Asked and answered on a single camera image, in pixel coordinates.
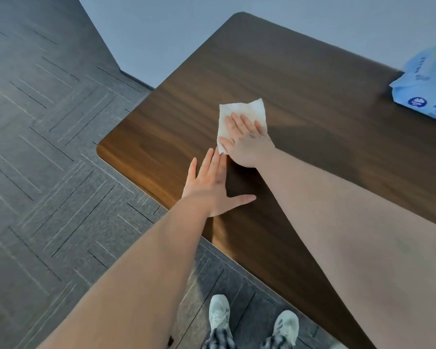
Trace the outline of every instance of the finger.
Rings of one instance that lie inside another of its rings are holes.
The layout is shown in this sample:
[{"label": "finger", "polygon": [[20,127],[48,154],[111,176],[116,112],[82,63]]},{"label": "finger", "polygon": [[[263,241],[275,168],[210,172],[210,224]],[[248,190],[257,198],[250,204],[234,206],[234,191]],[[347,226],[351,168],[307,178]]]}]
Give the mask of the finger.
[{"label": "finger", "polygon": [[241,134],[248,134],[249,130],[247,127],[245,127],[244,122],[242,122],[241,118],[238,117],[234,112],[231,114],[231,118],[233,119],[234,123],[236,124],[238,130]]},{"label": "finger", "polygon": [[197,158],[192,159],[191,164],[189,165],[189,171],[187,172],[186,185],[193,181],[196,176],[197,171]]},{"label": "finger", "polygon": [[230,116],[226,117],[225,123],[226,123],[226,128],[228,129],[229,135],[234,140],[234,142],[236,142],[239,138],[242,137],[242,133],[239,131],[239,129],[236,126],[236,123],[234,122],[234,120]]},{"label": "finger", "polygon": [[217,170],[217,182],[226,182],[226,154],[221,154]]},{"label": "finger", "polygon": [[259,123],[258,121],[254,122],[255,124],[255,128],[257,129],[258,133],[262,136],[268,136],[268,132],[266,127],[264,127],[261,123]]},{"label": "finger", "polygon": [[228,210],[250,203],[252,201],[255,201],[256,199],[257,197],[253,194],[241,194],[240,196],[230,197],[228,199]]},{"label": "finger", "polygon": [[215,152],[213,153],[213,157],[211,158],[210,167],[207,173],[209,176],[213,178],[216,177],[219,161],[220,161],[220,153],[218,151],[218,147],[216,147]]},{"label": "finger", "polygon": [[197,177],[204,176],[207,174],[208,169],[210,167],[211,158],[213,157],[213,148],[209,148],[207,154],[205,155],[205,158],[203,158],[202,166],[200,167],[200,170],[198,171]]},{"label": "finger", "polygon": [[249,132],[256,134],[258,133],[257,129],[255,128],[255,125],[252,123],[252,121],[249,120],[247,116],[244,114],[241,115],[241,120],[244,122],[245,127],[249,130]]},{"label": "finger", "polygon": [[234,147],[234,143],[232,143],[232,141],[228,140],[226,137],[218,137],[218,141],[221,143],[223,148],[226,150],[226,153],[229,155],[229,152],[231,152]]}]

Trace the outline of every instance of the tissue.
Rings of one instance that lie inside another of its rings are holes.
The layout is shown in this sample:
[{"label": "tissue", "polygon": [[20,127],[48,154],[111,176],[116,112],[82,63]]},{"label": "tissue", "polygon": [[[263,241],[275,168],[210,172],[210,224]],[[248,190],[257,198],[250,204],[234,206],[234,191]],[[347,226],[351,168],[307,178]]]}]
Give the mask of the tissue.
[{"label": "tissue", "polygon": [[394,101],[436,119],[436,47],[411,58],[403,70],[390,84]]},{"label": "tissue", "polygon": [[217,136],[217,145],[218,151],[220,153],[226,153],[226,150],[218,142],[218,137],[226,137],[229,140],[231,136],[229,135],[228,129],[226,128],[225,117],[231,116],[232,113],[240,116],[244,114],[247,116],[250,121],[258,121],[262,126],[266,127],[266,115],[265,115],[265,107],[263,105],[263,100],[257,99],[252,101],[249,104],[245,103],[231,103],[231,104],[220,104],[219,106],[219,119],[218,119],[218,136]]}]

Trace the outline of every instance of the wall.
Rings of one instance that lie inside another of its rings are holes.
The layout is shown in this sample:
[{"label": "wall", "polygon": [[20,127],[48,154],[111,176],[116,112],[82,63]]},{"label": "wall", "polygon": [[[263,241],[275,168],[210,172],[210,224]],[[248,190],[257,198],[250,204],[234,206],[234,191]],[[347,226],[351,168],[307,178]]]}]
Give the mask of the wall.
[{"label": "wall", "polygon": [[121,69],[157,87],[236,12],[401,68],[436,45],[436,0],[80,0]]}]

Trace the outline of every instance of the wooden table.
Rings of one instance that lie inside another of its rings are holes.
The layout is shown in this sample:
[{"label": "wooden table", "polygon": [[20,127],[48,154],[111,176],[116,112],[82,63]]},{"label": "wooden table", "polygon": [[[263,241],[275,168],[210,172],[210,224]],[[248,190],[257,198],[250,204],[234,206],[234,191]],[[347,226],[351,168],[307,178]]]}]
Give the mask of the wooden table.
[{"label": "wooden table", "polygon": [[[436,121],[393,103],[398,75],[238,13],[97,152],[171,208],[191,159],[216,145],[218,105],[262,97],[278,148],[436,223]],[[258,199],[210,221],[204,237],[350,349],[372,348],[256,170],[230,162],[226,185]]]}]

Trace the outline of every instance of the person's left arm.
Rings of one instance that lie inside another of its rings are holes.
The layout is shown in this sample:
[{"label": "person's left arm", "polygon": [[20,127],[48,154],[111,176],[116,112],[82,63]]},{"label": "person's left arm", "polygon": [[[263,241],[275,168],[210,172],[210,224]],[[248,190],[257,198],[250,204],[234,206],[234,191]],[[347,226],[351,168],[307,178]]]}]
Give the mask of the person's left arm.
[{"label": "person's left arm", "polygon": [[226,155],[210,149],[196,177],[192,160],[183,197],[84,295],[39,346],[159,348],[167,346],[205,220],[249,203],[226,196]]}]

